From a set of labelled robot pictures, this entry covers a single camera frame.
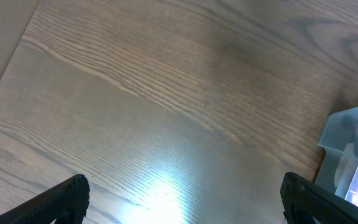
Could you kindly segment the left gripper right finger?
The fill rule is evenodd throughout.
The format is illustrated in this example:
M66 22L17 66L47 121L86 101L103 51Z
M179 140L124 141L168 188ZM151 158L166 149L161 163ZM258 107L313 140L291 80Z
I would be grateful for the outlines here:
M358 224L357 206L294 172L284 175L280 195L288 224Z

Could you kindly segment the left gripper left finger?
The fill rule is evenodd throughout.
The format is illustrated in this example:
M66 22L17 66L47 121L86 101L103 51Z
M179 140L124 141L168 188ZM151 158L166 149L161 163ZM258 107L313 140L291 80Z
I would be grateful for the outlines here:
M90 204L90 185L77 174L0 215L0 224L82 224Z

